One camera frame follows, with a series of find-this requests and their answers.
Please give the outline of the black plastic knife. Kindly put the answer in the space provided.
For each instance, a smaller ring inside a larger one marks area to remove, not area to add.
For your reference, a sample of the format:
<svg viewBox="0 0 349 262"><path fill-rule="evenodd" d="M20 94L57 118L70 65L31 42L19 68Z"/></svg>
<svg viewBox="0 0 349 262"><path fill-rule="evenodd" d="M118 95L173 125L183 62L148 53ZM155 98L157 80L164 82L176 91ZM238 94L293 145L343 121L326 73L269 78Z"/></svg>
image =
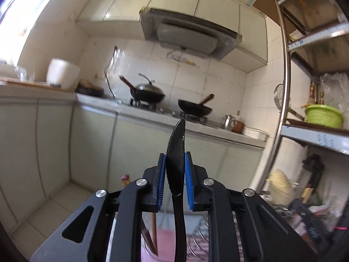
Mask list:
<svg viewBox="0 0 349 262"><path fill-rule="evenodd" d="M185 181L185 125L181 119L175 126L167 145L165 168L171 192L174 214L175 254L174 261L186 261L186 226L183 211L183 190Z"/></svg>

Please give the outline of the light wooden chopstick in cup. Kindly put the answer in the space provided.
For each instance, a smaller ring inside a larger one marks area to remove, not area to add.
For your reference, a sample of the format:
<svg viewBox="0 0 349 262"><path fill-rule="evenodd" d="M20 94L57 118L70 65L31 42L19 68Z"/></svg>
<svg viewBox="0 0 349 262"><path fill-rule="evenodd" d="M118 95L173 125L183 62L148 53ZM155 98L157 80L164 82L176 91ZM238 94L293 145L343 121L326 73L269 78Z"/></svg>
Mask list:
<svg viewBox="0 0 349 262"><path fill-rule="evenodd" d="M154 253L158 255L156 213L151 213L151 237L154 245Z"/></svg>

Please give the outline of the pink left utensil cup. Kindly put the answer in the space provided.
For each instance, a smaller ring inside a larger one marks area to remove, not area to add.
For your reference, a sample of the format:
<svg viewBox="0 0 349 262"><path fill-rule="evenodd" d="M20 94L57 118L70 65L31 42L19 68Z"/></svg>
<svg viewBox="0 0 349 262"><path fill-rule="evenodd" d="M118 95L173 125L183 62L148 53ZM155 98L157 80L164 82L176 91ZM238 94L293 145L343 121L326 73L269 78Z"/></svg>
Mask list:
<svg viewBox="0 0 349 262"><path fill-rule="evenodd" d="M174 262L175 260L175 232L170 229L157 230L157 251L153 254L143 243L141 247L141 262Z"/></svg>

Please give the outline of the black blender jar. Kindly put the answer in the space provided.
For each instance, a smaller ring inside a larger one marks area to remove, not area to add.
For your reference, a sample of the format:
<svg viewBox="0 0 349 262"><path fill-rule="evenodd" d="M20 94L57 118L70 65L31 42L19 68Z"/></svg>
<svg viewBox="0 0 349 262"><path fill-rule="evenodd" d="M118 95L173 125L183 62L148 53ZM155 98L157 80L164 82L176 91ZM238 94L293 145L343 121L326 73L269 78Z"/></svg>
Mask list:
<svg viewBox="0 0 349 262"><path fill-rule="evenodd" d="M302 194L302 197L304 198L310 189L315 190L318 187L325 166L321 160L321 156L318 154L308 156L302 163L303 170L308 172L306 176L306 184Z"/></svg>

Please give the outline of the small steel kettle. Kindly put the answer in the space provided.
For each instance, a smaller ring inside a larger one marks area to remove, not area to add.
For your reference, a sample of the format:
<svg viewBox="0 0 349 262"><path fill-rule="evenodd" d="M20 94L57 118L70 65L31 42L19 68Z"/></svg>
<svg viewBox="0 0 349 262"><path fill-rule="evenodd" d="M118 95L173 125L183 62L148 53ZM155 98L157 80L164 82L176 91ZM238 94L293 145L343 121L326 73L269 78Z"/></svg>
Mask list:
<svg viewBox="0 0 349 262"><path fill-rule="evenodd" d="M223 117L222 128L228 131L232 131L235 125L236 117L229 114Z"/></svg>

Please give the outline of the green plastic basket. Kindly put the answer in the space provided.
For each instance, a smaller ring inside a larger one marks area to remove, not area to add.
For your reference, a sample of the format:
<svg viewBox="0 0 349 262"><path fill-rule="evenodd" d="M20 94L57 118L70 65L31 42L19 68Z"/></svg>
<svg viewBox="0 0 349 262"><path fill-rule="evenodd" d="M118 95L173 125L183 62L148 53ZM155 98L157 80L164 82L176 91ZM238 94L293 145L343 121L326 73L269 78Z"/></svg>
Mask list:
<svg viewBox="0 0 349 262"><path fill-rule="evenodd" d="M342 128L344 117L336 108L329 105L309 105L305 108L306 121L309 124L330 128Z"/></svg>

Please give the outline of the steel storage shelf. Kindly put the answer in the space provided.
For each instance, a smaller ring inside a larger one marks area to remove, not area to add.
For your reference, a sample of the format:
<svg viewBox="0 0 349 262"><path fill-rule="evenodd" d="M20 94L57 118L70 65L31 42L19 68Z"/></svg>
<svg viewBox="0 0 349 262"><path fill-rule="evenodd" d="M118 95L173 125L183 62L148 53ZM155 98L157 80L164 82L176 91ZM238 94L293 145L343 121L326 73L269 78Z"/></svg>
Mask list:
<svg viewBox="0 0 349 262"><path fill-rule="evenodd" d="M301 145L317 145L342 154L348 135L287 120L291 112L291 63L295 62L318 84L325 73L348 72L348 0L274 0L282 34L283 94L276 134L262 178L261 192L272 171L281 140L288 138Z"/></svg>

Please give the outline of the black wok with lid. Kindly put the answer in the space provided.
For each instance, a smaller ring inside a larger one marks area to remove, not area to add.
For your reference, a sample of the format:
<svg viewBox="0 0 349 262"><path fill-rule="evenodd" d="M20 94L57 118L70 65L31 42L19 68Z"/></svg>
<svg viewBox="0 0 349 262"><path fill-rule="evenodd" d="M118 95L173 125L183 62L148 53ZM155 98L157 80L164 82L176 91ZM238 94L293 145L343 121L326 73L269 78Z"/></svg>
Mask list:
<svg viewBox="0 0 349 262"><path fill-rule="evenodd" d="M133 86L124 76L122 76L121 74L118 75L119 79L130 88L131 96L136 102L143 101L155 104L161 102L165 97L163 90L154 86L154 81L151 81L144 74L139 73L139 76L145 78L147 80L147 83Z"/></svg>

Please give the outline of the black frying pan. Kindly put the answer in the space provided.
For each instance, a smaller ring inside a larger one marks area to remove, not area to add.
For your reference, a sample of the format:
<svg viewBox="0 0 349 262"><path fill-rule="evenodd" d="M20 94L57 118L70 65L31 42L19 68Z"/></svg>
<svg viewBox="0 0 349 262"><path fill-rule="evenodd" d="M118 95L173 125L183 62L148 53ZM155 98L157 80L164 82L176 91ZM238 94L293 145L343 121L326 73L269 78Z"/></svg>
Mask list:
<svg viewBox="0 0 349 262"><path fill-rule="evenodd" d="M210 94L200 103L194 103L179 99L178 106L185 114L193 115L196 117L204 117L212 112L212 108L205 106L205 104L213 100L214 97L214 94Z"/></svg>

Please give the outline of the dark woven tray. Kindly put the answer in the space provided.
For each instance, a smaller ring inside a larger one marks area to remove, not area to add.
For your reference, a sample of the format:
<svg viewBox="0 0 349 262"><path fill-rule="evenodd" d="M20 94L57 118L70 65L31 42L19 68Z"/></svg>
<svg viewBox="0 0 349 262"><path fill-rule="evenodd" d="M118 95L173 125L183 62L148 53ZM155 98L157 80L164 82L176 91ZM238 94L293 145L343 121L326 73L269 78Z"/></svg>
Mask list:
<svg viewBox="0 0 349 262"><path fill-rule="evenodd" d="M75 92L92 97L102 97L104 95L104 88L99 87L87 80L81 79L75 89Z"/></svg>

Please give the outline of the white rice cooker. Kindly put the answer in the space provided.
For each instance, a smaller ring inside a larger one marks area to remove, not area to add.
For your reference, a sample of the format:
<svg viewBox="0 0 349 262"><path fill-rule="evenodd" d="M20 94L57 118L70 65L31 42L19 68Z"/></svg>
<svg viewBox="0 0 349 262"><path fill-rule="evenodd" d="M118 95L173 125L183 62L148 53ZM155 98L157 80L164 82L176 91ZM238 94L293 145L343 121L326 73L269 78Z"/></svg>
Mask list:
<svg viewBox="0 0 349 262"><path fill-rule="evenodd" d="M48 65L46 82L68 90L76 84L79 73L79 66L66 60L53 58Z"/></svg>

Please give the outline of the grey range hood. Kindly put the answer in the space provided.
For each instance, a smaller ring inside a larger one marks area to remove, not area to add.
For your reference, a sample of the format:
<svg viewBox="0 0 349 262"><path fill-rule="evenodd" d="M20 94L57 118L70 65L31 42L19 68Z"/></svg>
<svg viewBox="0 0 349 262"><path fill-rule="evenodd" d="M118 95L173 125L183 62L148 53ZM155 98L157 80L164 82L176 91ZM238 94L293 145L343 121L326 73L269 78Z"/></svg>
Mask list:
<svg viewBox="0 0 349 262"><path fill-rule="evenodd" d="M139 15L147 41L201 58L222 60L243 40L233 30L179 12L146 7Z"/></svg>

